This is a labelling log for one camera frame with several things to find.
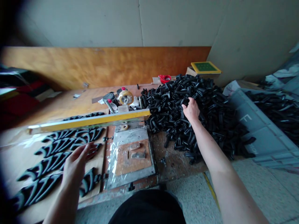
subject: gray storage bin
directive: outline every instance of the gray storage bin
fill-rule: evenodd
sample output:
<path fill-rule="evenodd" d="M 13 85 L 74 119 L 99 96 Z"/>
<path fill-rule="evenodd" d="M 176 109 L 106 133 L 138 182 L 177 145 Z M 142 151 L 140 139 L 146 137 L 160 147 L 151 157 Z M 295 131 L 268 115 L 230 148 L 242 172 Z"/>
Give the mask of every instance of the gray storage bin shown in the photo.
<path fill-rule="evenodd" d="M 237 119 L 250 131 L 242 140 L 256 138 L 254 143 L 245 146 L 248 152 L 256 155 L 253 161 L 270 168 L 298 167 L 299 148 L 251 101 L 245 94 L 247 91 L 253 94 L 283 94 L 240 88 L 230 98 L 230 104 L 237 110 Z"/>

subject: hand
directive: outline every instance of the hand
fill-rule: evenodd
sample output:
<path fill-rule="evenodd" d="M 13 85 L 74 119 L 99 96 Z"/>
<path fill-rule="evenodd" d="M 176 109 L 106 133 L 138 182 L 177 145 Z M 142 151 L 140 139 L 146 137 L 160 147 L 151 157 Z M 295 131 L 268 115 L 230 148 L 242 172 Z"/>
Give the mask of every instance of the hand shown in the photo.
<path fill-rule="evenodd" d="M 93 142 L 74 150 L 65 161 L 61 189 L 79 189 L 85 173 L 86 160 L 93 157 L 95 153 Z"/>
<path fill-rule="evenodd" d="M 198 116 L 200 113 L 198 105 L 193 98 L 189 97 L 188 99 L 189 99 L 188 107 L 182 104 L 184 115 L 186 116 L 189 122 L 196 121 L 198 120 Z"/>

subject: white wall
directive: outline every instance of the white wall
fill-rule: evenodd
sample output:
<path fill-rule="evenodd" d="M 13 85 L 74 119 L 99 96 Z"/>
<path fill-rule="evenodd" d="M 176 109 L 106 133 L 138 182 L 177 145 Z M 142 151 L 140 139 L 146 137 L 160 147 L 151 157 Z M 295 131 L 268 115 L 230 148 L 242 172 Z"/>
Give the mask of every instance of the white wall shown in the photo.
<path fill-rule="evenodd" d="M 299 40 L 297 0 L 31 0 L 36 46 L 212 46 L 220 84 L 275 71 Z"/>

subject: metal plate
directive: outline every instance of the metal plate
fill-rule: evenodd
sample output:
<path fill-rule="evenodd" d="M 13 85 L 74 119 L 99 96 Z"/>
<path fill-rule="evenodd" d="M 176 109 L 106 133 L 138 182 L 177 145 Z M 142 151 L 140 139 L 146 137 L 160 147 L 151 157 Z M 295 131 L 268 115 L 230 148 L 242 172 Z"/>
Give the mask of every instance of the metal plate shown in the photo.
<path fill-rule="evenodd" d="M 149 156 L 152 162 L 152 165 L 150 167 L 135 172 L 127 173 L 124 175 L 120 175 L 120 176 L 114 175 L 114 170 L 116 169 L 115 162 L 117 160 L 117 153 L 116 153 L 117 147 L 119 145 L 141 141 L 148 138 L 149 137 L 146 128 L 145 127 L 135 128 L 135 125 L 129 127 L 129 129 L 126 131 L 115 132 L 113 143 L 111 144 L 112 150 L 111 150 L 110 162 L 109 162 L 109 178 L 107 180 L 107 189 L 112 189 L 125 184 L 129 184 L 133 181 L 148 177 L 156 173 L 154 167 L 154 161 L 153 161 L 153 154 L 152 154 L 153 151 L 149 144 L 149 151 L 150 151 Z"/>

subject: speckled floor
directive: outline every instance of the speckled floor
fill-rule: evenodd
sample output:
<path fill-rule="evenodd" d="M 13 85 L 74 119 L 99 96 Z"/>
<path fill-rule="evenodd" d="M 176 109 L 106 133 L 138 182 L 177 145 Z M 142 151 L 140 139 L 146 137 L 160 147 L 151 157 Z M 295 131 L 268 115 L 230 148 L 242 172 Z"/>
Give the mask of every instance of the speckled floor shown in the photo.
<path fill-rule="evenodd" d="M 260 167 L 251 160 L 234 162 L 233 166 L 270 223 L 299 224 L 299 175 Z M 222 223 L 202 174 L 169 182 L 167 189 L 181 202 L 187 224 Z M 128 198 L 81 209 L 77 212 L 76 223 L 106 224 Z"/>

